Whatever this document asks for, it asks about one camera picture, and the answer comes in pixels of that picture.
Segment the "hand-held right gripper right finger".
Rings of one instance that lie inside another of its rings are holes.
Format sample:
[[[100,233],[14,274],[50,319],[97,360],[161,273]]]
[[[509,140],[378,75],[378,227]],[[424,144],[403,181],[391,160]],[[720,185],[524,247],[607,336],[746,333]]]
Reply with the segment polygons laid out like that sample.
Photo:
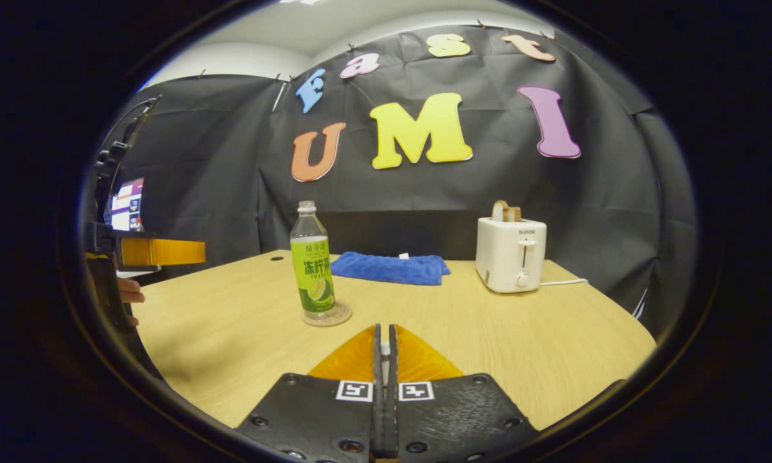
[[[539,435],[497,381],[466,375],[415,334],[389,327],[388,457],[492,462]]]

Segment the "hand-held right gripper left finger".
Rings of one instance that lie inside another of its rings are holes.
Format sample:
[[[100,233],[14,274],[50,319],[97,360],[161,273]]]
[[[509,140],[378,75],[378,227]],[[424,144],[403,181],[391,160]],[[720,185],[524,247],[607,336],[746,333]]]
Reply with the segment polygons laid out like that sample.
[[[368,380],[285,373],[240,422],[238,433],[289,459],[303,462],[374,462],[385,387],[381,327],[357,337]]]

